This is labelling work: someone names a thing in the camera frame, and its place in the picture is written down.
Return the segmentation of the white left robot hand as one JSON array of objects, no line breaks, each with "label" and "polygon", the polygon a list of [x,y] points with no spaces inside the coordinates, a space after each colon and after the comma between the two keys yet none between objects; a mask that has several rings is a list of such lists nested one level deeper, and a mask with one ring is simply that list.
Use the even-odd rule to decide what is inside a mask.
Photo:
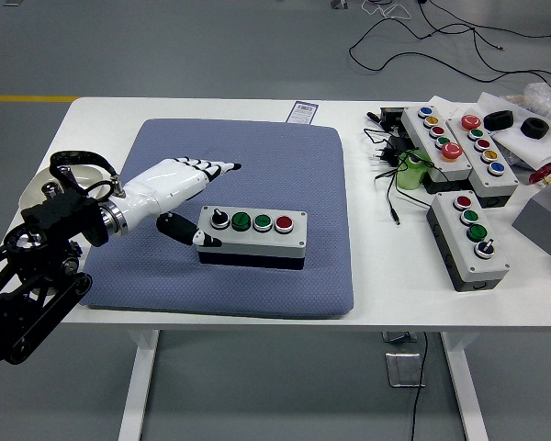
[{"label": "white left robot hand", "polygon": [[217,177],[241,166],[236,163],[170,158],[132,178],[125,196],[110,201],[118,211],[121,233],[134,231],[146,218],[154,217],[158,230],[186,245],[220,247],[221,241],[200,230],[195,223],[173,213],[183,202],[201,193]]}]

